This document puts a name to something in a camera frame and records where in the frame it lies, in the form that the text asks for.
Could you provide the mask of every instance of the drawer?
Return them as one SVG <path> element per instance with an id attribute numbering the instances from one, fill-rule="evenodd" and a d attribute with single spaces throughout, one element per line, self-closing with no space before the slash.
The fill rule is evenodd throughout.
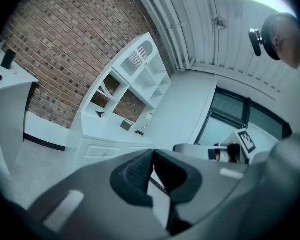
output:
<path id="1" fill-rule="evenodd" d="M 78 152 L 78 162 L 99 162 L 122 154 L 125 143 L 83 138 Z"/>

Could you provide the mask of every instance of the white cabinet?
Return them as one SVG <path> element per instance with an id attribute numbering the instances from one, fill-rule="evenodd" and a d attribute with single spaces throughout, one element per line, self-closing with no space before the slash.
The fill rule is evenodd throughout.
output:
<path id="1" fill-rule="evenodd" d="M 94 162 L 113 158 L 123 153 L 125 143 L 104 141 L 91 138 L 82 138 L 78 162 Z"/>
<path id="2" fill-rule="evenodd" d="M 106 89 L 107 77 L 119 84 L 112 94 Z M 89 88 L 73 120 L 65 145 L 66 154 L 73 157 L 71 171 L 126 153 L 154 148 L 149 136 L 140 138 L 135 131 L 147 124 L 144 116 L 157 108 L 170 84 L 149 33 L 135 38 L 119 51 Z M 120 127 L 125 118 L 113 113 L 127 90 L 145 105 L 128 131 Z M 95 93 L 105 96 L 106 104 L 97 105 L 92 100 Z"/>

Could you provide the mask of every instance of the window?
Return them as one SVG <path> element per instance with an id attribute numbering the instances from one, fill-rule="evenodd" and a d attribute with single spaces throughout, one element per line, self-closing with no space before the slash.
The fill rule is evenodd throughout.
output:
<path id="1" fill-rule="evenodd" d="M 283 125 L 254 107 L 250 109 L 249 122 L 269 133 L 277 140 L 280 141 L 282 139 Z"/>
<path id="2" fill-rule="evenodd" d="M 237 119 L 242 119 L 243 101 L 221 93 L 216 93 L 213 98 L 212 108 L 227 113 Z"/>
<path id="3" fill-rule="evenodd" d="M 234 129 L 254 125 L 277 140 L 292 134 L 290 125 L 276 114 L 245 98 L 227 90 L 216 88 L 210 113 L 197 137 L 195 144 L 214 145 L 223 142 Z"/>

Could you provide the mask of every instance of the cabinet door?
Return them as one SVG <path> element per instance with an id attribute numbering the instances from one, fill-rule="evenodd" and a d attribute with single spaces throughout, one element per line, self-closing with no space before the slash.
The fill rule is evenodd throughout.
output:
<path id="1" fill-rule="evenodd" d="M 108 142 L 98 139 L 83 138 L 78 152 L 78 162 L 100 162 L 122 154 L 125 143 Z"/>
<path id="2" fill-rule="evenodd" d="M 158 53 L 158 49 L 149 33 L 138 36 L 129 42 L 115 57 L 112 67 L 129 84 L 143 70 L 144 66 Z"/>

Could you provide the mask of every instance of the floor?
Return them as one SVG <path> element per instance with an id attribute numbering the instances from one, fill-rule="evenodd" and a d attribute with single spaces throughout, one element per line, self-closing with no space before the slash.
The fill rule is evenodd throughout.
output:
<path id="1" fill-rule="evenodd" d="M 67 176 L 70 163 L 64 152 L 24 140 L 11 175 L 0 172 L 2 194 L 27 209 L 43 192 Z M 162 185 L 155 173 L 151 177 Z M 153 198 L 154 216 L 165 228 L 170 198 L 151 182 L 147 194 Z"/>

